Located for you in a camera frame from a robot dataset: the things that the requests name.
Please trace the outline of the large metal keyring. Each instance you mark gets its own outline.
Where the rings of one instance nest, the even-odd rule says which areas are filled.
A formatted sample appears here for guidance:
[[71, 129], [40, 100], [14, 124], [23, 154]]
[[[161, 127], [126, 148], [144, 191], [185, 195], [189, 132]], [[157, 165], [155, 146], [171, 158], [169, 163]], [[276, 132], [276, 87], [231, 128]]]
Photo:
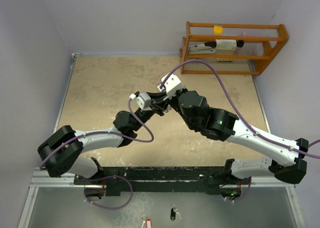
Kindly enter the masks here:
[[169, 111], [171, 111], [172, 110], [172, 107], [169, 105], [165, 110], [164, 110], [164, 112], [165, 113], [168, 113]]

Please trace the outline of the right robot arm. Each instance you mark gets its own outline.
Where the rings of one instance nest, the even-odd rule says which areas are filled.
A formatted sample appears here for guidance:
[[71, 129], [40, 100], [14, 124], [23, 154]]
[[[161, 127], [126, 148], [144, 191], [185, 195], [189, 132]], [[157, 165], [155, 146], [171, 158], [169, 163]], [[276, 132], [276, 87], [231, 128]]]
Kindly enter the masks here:
[[256, 127], [247, 127], [236, 114], [208, 105], [207, 99], [186, 88], [168, 91], [168, 102], [187, 127], [210, 140], [238, 144], [263, 154], [262, 158], [225, 162], [222, 178], [228, 184], [253, 176], [274, 176], [299, 184], [307, 173], [304, 160], [309, 141], [284, 139]]

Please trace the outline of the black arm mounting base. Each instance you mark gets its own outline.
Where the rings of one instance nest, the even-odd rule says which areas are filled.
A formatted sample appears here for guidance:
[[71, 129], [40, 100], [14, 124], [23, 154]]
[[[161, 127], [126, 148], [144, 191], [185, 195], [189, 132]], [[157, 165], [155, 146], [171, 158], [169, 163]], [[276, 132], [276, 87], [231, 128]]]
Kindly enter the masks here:
[[119, 196], [124, 192], [150, 193], [205, 193], [208, 195], [241, 194], [241, 186], [248, 185], [250, 178], [236, 178], [231, 174], [229, 159], [226, 166], [189, 167], [100, 167], [91, 178], [76, 175], [74, 183], [92, 188], [90, 196], [100, 197], [96, 188], [107, 197]]

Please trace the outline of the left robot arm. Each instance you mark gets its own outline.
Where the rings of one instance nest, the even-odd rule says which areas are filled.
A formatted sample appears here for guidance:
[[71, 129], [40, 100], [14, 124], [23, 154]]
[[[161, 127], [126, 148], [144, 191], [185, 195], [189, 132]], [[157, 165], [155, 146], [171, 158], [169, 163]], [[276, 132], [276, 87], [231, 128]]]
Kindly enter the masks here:
[[155, 137], [146, 123], [155, 114], [164, 115], [169, 100], [166, 92], [136, 92], [128, 101], [128, 111], [121, 110], [107, 129], [81, 131], [70, 125], [57, 129], [37, 149], [42, 160], [39, 168], [50, 177], [65, 173], [84, 176], [91, 184], [103, 179], [102, 168], [95, 158], [82, 158], [84, 152], [101, 148], [120, 148], [131, 142], [151, 143]]

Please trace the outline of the wooden three-tier shelf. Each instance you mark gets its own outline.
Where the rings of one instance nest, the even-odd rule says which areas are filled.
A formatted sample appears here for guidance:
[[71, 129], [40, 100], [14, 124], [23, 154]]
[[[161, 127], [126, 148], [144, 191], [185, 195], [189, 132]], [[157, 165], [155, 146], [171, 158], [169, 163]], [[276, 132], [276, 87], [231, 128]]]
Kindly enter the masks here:
[[253, 69], [220, 70], [224, 75], [261, 75], [289, 40], [284, 24], [186, 23], [179, 61], [245, 60]]

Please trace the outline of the grey black stapler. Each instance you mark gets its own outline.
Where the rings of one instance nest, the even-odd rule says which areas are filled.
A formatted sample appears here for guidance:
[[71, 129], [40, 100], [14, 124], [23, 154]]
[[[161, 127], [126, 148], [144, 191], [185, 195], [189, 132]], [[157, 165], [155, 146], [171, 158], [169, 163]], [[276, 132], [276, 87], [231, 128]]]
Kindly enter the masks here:
[[192, 45], [188, 47], [188, 53], [189, 54], [200, 54], [200, 55], [206, 55], [206, 54], [214, 54], [216, 52], [216, 41], [208, 41], [204, 43], [199, 43], [196, 45]]

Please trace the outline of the white green staple box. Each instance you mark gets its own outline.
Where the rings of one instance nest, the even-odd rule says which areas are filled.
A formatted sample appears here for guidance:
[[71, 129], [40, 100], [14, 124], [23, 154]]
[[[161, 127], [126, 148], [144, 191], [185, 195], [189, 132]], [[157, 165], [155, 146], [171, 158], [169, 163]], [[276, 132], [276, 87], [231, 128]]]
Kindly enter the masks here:
[[216, 41], [217, 50], [228, 50], [233, 51], [237, 47], [237, 41], [235, 39], [217, 39]]

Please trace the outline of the yellow tape measure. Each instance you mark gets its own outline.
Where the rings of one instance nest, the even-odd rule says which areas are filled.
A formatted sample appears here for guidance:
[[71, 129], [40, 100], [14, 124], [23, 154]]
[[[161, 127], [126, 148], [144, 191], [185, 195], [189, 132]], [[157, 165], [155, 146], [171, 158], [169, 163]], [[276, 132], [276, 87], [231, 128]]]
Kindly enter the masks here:
[[213, 33], [215, 34], [215, 35], [221, 35], [222, 33], [223, 33], [223, 27], [222, 26], [219, 26], [219, 25], [215, 25], [214, 27], [213, 27]]

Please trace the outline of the black red stamp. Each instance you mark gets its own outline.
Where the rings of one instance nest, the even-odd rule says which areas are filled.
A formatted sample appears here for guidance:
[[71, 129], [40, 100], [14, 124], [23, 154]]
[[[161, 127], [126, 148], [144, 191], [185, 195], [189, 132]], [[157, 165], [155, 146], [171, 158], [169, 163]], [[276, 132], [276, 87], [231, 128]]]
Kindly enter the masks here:
[[237, 40], [236, 41], [236, 46], [238, 48], [242, 48], [244, 46], [245, 42], [243, 40]]

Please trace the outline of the black tag key bunch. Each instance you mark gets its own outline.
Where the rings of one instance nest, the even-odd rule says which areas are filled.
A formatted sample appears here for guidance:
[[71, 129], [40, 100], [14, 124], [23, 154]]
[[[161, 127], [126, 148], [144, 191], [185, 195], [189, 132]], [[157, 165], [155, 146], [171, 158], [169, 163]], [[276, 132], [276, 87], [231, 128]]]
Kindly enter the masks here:
[[170, 210], [170, 220], [175, 221], [176, 219], [181, 220], [182, 216], [180, 214], [180, 209], [177, 205], [173, 204]]

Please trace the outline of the red tag key bunch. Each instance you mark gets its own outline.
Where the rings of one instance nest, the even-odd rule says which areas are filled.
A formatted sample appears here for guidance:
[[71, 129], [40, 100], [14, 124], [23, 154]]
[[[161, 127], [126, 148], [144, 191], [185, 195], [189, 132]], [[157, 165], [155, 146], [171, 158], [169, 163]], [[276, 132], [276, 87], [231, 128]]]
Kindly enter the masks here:
[[152, 228], [152, 220], [150, 218], [148, 218], [146, 215], [143, 215], [141, 219], [141, 228]]

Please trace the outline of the metal corner bracket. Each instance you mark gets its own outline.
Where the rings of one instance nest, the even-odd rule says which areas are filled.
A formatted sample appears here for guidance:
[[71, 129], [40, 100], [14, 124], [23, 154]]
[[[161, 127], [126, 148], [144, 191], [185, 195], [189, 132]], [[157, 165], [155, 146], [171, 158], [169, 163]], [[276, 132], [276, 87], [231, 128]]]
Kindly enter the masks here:
[[72, 53], [72, 62], [74, 63], [78, 57], [80, 57], [81, 53]]

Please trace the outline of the aluminium extrusion rail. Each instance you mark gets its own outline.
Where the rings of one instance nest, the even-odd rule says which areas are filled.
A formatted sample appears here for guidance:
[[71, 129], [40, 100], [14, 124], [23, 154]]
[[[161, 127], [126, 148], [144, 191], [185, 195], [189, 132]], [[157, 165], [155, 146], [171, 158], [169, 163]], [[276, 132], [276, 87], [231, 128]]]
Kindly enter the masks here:
[[[50, 177], [48, 172], [45, 170], [40, 170], [35, 168], [31, 181], [30, 187], [73, 187], [75, 186], [75, 175], [72, 173], [65, 173], [62, 177]], [[251, 179], [251, 185], [254, 188], [264, 188], [264, 187], [290, 187], [295, 188], [295, 184], [289, 184], [277, 180], [274, 177], [269, 176], [254, 176]]]

